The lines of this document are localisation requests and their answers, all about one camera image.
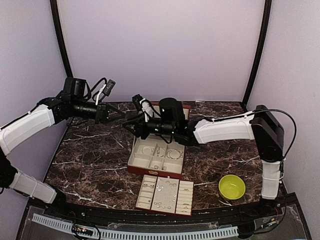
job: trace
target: black pole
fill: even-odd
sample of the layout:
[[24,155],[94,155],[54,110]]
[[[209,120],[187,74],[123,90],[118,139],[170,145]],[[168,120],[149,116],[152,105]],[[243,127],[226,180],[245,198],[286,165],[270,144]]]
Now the black pole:
[[245,110],[247,109],[247,104],[248,104],[252,89],[253,89],[254,84],[255,84],[255,80],[256,80],[256,76],[257,76],[257,72],[258,72],[258,68],[259,68],[259,64],[260,64],[260,60],[261,60],[261,56],[262,56],[262,52],[264,50],[264,45],[265,45],[265,40],[266,40],[266,35],[267,35],[267,29],[268,29],[268,23],[269,23],[269,17],[270,17],[270,12],[271,12],[271,4],[272,4],[272,0],[265,0],[258,45],[256,47],[255,56],[254,56],[254,60],[253,60],[253,65],[252,65],[249,81],[248,81],[248,84],[246,86],[246,90],[245,90],[245,93],[244,93],[244,96],[243,96],[243,100],[242,100],[242,103],[241,103],[242,108],[245,109]]
[[52,18],[53,18],[56,39],[58,41],[65,73],[66,73],[67,77],[73,78],[73,74],[72,74],[72,70],[71,70],[71,66],[70,66],[70,62],[69,62],[69,58],[68,58],[68,54],[67,54],[67,49],[66,49],[66,45],[65,45],[64,35],[62,32],[62,28],[61,28],[57,0],[50,0],[50,5],[51,5],[51,12],[52,12]]

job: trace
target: green bowl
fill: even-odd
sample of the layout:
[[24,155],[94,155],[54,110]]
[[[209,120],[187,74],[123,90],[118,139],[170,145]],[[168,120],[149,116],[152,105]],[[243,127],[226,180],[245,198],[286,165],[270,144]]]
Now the green bowl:
[[219,181],[219,191],[227,200],[237,200],[246,192],[244,181],[236,175],[226,175]]

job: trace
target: white wall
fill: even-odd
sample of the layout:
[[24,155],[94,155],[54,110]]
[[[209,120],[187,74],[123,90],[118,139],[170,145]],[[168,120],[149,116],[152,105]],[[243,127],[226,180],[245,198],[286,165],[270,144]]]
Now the white wall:
[[[249,109],[279,108],[298,132],[285,162],[285,185],[296,192],[314,239],[320,239],[320,1],[274,0]],[[285,144],[293,127],[282,118]]]
[[[63,88],[62,64],[49,0],[0,1],[0,126]],[[66,124],[53,126],[18,146],[12,165],[42,180]],[[27,198],[5,189],[0,195],[0,239],[16,239]]]
[[116,81],[110,101],[241,101],[264,0],[58,1],[74,76]]

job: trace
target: open jewelry box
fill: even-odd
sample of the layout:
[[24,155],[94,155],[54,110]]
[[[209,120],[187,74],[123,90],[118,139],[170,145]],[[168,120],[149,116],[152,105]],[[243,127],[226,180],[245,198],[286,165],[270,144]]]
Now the open jewelry box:
[[192,215],[194,183],[144,175],[135,207],[176,215]]
[[[183,106],[185,119],[189,119],[190,106]],[[138,138],[131,152],[127,170],[132,174],[182,178],[185,146],[174,140],[167,144],[162,138],[150,134],[145,140]]]

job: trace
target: brown marble surface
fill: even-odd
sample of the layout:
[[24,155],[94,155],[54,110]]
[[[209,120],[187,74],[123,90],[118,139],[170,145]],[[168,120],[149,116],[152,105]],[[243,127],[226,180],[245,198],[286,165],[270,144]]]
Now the brown marble surface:
[[[238,103],[184,102],[191,105],[190,119],[227,117],[242,113]],[[113,103],[127,117],[137,114],[132,103]],[[133,210],[142,183],[141,175],[127,171],[134,136],[118,120],[95,124],[75,118],[49,169],[46,182],[64,192],[70,203]],[[245,195],[227,202],[221,198],[221,177],[235,174],[246,184]],[[217,141],[186,147],[182,175],[194,182],[192,209],[208,209],[256,202],[262,187],[262,163],[250,140]]]

